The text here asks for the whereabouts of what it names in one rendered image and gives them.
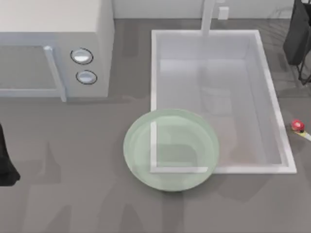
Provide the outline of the pale green glass plate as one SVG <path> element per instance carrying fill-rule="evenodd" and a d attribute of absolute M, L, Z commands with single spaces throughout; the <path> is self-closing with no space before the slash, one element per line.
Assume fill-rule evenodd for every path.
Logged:
<path fill-rule="evenodd" d="M 123 155 L 129 170 L 143 184 L 159 191 L 181 192 L 212 175 L 220 143 L 201 116 L 162 109 L 142 115 L 129 127 Z"/>

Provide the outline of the white sink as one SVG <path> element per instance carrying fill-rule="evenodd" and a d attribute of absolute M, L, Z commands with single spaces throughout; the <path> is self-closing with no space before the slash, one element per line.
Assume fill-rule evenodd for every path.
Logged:
<path fill-rule="evenodd" d="M 220 143 L 216 174 L 295 174 L 257 30 L 153 30 L 151 110 L 203 117 Z"/>

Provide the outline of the small silver microwave knob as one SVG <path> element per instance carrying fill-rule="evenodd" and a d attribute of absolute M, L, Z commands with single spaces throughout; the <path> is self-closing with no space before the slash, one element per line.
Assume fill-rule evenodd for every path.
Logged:
<path fill-rule="evenodd" d="M 83 85 L 92 85 L 97 82 L 97 75 L 91 70 L 79 71 L 75 75 L 76 80 Z"/>

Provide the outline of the pale microwave oven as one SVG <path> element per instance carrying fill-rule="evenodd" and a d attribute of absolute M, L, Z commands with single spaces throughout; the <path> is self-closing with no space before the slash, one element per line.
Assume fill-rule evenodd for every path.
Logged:
<path fill-rule="evenodd" d="M 68 99 L 108 96 L 114 32 L 112 0 L 0 0 L 0 41 L 55 45 Z M 78 48 L 91 51 L 90 64 L 73 62 L 70 52 Z M 79 83 L 75 75 L 83 70 L 97 82 Z"/>

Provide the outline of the large silver microwave knob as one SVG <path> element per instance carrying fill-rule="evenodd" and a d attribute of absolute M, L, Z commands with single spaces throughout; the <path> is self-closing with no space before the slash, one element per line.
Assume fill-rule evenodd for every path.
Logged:
<path fill-rule="evenodd" d="M 79 65 L 87 65 L 90 64 L 93 61 L 93 54 L 91 51 L 85 48 L 78 48 L 76 50 L 72 50 L 70 52 L 70 57 L 73 60 L 73 62 L 79 64 Z"/>

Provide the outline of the tall white tap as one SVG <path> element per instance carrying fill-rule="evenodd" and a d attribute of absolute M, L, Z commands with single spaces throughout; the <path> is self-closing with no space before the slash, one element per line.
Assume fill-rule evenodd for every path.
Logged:
<path fill-rule="evenodd" d="M 201 33 L 202 36 L 204 37 L 207 37 L 209 34 L 214 5 L 215 0 L 204 0 L 202 22 L 201 22 Z"/>

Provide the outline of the microwave oven door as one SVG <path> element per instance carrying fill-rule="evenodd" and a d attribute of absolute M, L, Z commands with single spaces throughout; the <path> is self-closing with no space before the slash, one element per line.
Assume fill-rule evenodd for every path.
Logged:
<path fill-rule="evenodd" d="M 44 46 L 53 48 L 54 59 L 64 82 L 55 45 L 38 41 L 2 40 L 0 98 L 60 98 L 43 50 Z"/>

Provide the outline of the red and white small object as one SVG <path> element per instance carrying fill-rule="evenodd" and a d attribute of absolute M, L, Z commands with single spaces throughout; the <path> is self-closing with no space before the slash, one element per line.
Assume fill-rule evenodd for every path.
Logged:
<path fill-rule="evenodd" d="M 302 121 L 294 119 L 291 122 L 291 128 L 295 134 L 311 141 L 311 135 L 305 130 L 305 124 Z"/>

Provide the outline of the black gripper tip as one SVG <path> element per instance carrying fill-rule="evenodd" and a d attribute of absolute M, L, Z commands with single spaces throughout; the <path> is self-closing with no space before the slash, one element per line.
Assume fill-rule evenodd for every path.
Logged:
<path fill-rule="evenodd" d="M 3 128 L 0 124 L 0 187 L 13 186 L 19 180 L 20 173 L 9 157 Z"/>

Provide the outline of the black stand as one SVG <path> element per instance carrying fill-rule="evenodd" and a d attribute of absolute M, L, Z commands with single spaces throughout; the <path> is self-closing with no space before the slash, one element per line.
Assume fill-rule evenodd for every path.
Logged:
<path fill-rule="evenodd" d="M 283 44 L 287 62 L 295 66 L 302 85 L 311 83 L 311 73 L 303 78 L 303 68 L 311 51 L 311 0 L 294 0 L 289 29 Z"/>

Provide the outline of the white wall socket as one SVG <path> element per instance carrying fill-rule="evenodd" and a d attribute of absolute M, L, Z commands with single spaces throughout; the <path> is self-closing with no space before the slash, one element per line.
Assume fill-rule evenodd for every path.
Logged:
<path fill-rule="evenodd" d="M 219 7 L 218 20 L 227 20 L 229 18 L 229 7 Z"/>

